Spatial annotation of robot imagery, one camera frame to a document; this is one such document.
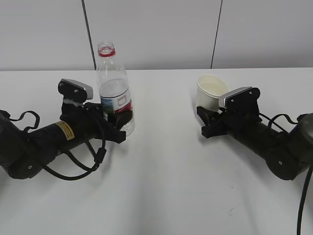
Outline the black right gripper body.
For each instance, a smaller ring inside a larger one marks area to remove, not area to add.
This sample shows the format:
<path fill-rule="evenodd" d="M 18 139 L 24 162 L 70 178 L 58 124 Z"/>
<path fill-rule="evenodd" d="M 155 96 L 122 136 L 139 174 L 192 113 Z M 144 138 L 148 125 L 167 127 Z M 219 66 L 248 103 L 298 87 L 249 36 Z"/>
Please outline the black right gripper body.
<path fill-rule="evenodd" d="M 220 110 L 221 124 L 218 126 L 203 126 L 201 134 L 206 137 L 222 135 L 244 136 L 245 138 L 261 138 L 263 124 L 259 114 L 243 111 Z"/>

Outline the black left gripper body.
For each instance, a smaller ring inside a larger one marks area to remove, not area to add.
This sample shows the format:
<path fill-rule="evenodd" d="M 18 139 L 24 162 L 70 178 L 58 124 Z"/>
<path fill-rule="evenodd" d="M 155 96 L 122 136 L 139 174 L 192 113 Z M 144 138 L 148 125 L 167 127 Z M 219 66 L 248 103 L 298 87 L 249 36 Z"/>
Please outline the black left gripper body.
<path fill-rule="evenodd" d="M 99 139 L 122 143 L 126 140 L 126 132 L 117 130 L 103 118 L 100 104 L 85 103 L 74 105 L 62 103 L 60 120 L 66 122 L 74 134 L 74 141 L 80 143 L 86 140 Z"/>

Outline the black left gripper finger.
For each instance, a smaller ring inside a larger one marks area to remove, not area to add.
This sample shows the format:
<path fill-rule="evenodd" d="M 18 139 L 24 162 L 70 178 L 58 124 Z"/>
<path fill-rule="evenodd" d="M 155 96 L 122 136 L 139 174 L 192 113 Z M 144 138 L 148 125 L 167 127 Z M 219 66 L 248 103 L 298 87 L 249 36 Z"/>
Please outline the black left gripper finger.
<path fill-rule="evenodd" d="M 121 129 L 124 125 L 130 122 L 131 111 L 108 114 L 107 120 L 115 127 L 115 129 Z"/>

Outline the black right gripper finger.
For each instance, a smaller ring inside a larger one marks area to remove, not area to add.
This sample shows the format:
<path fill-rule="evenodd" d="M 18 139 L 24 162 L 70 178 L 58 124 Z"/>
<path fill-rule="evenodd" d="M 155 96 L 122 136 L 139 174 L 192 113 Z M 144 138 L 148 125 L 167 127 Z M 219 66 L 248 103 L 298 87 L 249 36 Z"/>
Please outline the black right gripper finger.
<path fill-rule="evenodd" d="M 201 106 L 198 106 L 196 108 L 196 113 L 200 117 L 200 119 L 203 121 L 205 126 L 218 126 L 221 124 L 221 120 L 220 120 L 221 117 L 218 112 L 213 112 Z"/>

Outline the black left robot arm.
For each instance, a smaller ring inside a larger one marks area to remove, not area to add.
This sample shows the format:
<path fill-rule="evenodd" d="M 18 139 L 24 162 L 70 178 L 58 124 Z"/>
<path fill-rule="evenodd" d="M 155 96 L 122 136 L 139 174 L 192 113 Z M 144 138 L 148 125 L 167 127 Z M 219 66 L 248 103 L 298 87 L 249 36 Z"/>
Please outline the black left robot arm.
<path fill-rule="evenodd" d="M 77 106 L 63 103 L 60 121 L 43 128 L 38 127 L 39 115 L 34 111 L 30 114 L 35 117 L 34 125 L 20 130 L 7 111 L 0 112 L 0 165 L 13 179 L 32 178 L 44 169 L 65 181 L 80 180 L 101 165 L 107 141 L 122 143 L 126 139 L 126 132 L 104 119 L 99 103 Z M 85 144 L 93 156 L 91 167 L 71 153 L 71 149 L 81 144 Z M 84 173 L 65 176 L 51 169 L 48 164 L 61 154 L 67 155 Z"/>

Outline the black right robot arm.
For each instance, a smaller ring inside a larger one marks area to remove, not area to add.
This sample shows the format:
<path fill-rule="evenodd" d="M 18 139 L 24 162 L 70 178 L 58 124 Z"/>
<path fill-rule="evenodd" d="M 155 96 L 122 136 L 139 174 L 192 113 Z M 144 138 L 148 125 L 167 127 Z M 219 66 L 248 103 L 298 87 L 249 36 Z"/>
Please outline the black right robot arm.
<path fill-rule="evenodd" d="M 204 137 L 230 135 L 264 159 L 280 179 L 293 180 L 313 163 L 312 114 L 300 115 L 289 133 L 263 124 L 256 101 L 221 108 L 221 113 L 197 107 L 197 114 L 204 122 Z"/>

